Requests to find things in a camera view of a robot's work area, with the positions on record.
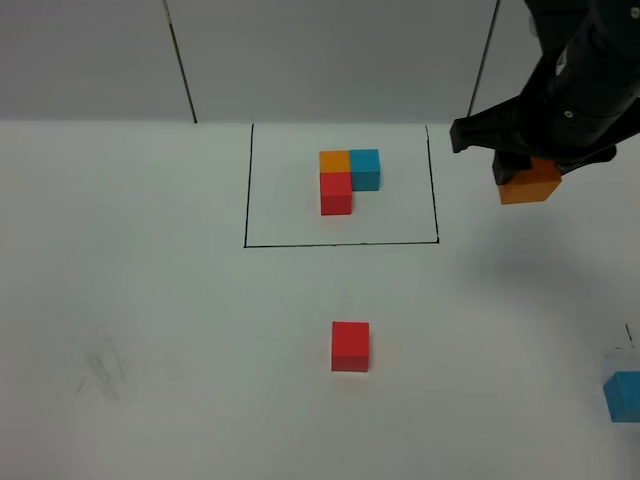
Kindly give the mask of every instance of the orange cube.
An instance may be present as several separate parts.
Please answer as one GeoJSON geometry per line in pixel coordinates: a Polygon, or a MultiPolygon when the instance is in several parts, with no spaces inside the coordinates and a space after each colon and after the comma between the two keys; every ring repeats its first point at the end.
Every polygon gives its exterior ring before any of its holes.
{"type": "Polygon", "coordinates": [[[345,173],[350,171],[349,150],[320,152],[320,173],[345,173]]]}
{"type": "Polygon", "coordinates": [[[553,161],[532,157],[531,163],[531,170],[518,172],[506,185],[498,185],[503,205],[544,202],[562,182],[553,161]]]}

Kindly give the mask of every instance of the blue cube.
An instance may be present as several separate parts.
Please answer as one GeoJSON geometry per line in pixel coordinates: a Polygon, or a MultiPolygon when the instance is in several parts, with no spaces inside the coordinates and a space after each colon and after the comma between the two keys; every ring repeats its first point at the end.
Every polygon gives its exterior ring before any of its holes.
{"type": "Polygon", "coordinates": [[[380,190],[378,150],[349,150],[351,188],[354,192],[380,190]]]}
{"type": "Polygon", "coordinates": [[[640,372],[616,372],[604,394],[613,422],[640,423],[640,372]]]}

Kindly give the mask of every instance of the cube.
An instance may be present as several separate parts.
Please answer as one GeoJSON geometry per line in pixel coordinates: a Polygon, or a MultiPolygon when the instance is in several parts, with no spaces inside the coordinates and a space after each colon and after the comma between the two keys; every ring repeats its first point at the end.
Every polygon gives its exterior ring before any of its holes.
{"type": "Polygon", "coordinates": [[[531,158],[532,168],[522,170],[505,185],[498,185],[500,202],[544,202],[562,182],[562,174],[551,160],[531,158]]]}
{"type": "Polygon", "coordinates": [[[349,171],[348,150],[320,152],[320,173],[344,173],[349,171]]]}
{"type": "Polygon", "coordinates": [[[333,322],[331,334],[331,371],[367,372],[369,370],[369,324],[333,322]]]}
{"type": "Polygon", "coordinates": [[[640,423],[640,372],[616,372],[604,394],[612,422],[640,423]]]}
{"type": "Polygon", "coordinates": [[[351,184],[354,191],[380,190],[378,150],[350,150],[351,184]]]}
{"type": "Polygon", "coordinates": [[[320,213],[322,215],[351,215],[353,191],[351,174],[320,173],[320,213]]]}

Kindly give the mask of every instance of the black line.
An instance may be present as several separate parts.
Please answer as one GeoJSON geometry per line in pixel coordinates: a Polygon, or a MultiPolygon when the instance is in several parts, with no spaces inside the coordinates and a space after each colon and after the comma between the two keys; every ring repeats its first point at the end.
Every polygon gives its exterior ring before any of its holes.
{"type": "Polygon", "coordinates": [[[255,123],[251,124],[251,144],[249,147],[249,180],[247,180],[247,213],[244,218],[244,248],[247,248],[247,235],[249,234],[249,205],[251,203],[251,170],[253,168],[253,128],[255,123]]]}
{"type": "Polygon", "coordinates": [[[480,69],[478,70],[478,77],[476,78],[476,84],[473,87],[473,94],[471,95],[471,102],[469,103],[469,111],[467,112],[467,117],[471,115],[471,112],[473,111],[473,105],[476,103],[476,95],[478,94],[478,88],[480,87],[480,81],[482,80],[482,74],[484,73],[484,64],[485,64],[485,61],[487,60],[487,54],[489,53],[489,45],[491,44],[491,38],[493,37],[493,30],[496,26],[496,19],[498,18],[500,1],[501,0],[496,0],[496,8],[493,10],[493,18],[491,19],[491,26],[489,27],[489,34],[487,35],[487,43],[484,44],[484,52],[482,52],[480,69]]]}
{"type": "Polygon", "coordinates": [[[189,108],[191,109],[191,118],[193,123],[198,123],[196,117],[196,110],[193,107],[193,100],[191,98],[191,91],[189,90],[189,83],[187,82],[187,75],[184,73],[184,65],[182,64],[182,57],[180,56],[180,49],[178,48],[178,40],[176,39],[176,32],[173,30],[173,22],[171,21],[171,14],[169,13],[169,5],[167,0],[162,0],[164,5],[164,12],[167,15],[167,22],[169,22],[169,31],[171,32],[171,40],[173,41],[173,48],[176,51],[176,58],[178,59],[178,66],[180,67],[180,75],[182,75],[182,83],[184,84],[184,90],[187,93],[187,100],[189,101],[189,108]]]}
{"type": "Polygon", "coordinates": [[[438,210],[436,209],[436,191],[433,188],[433,168],[431,167],[431,139],[429,138],[429,127],[424,129],[427,132],[427,156],[429,158],[429,178],[431,179],[431,198],[433,199],[433,219],[436,222],[436,243],[440,243],[440,228],[438,226],[438,210]]]}
{"type": "Polygon", "coordinates": [[[247,245],[244,248],[370,247],[381,245],[438,245],[440,242],[317,243],[301,245],[247,245]]]}
{"type": "Polygon", "coordinates": [[[631,336],[631,330],[629,330],[629,324],[625,323],[624,326],[627,327],[627,335],[629,335],[629,340],[631,341],[631,348],[635,348],[635,346],[633,345],[633,337],[631,336]]]}

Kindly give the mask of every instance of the red block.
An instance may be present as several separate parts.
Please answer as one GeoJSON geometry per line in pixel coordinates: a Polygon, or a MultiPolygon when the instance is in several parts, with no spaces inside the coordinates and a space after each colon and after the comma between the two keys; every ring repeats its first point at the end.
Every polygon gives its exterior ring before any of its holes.
{"type": "Polygon", "coordinates": [[[320,174],[320,205],[322,215],[351,215],[353,191],[350,172],[320,174]]]}
{"type": "Polygon", "coordinates": [[[369,370],[369,324],[333,322],[331,370],[366,372],[369,370]]]}

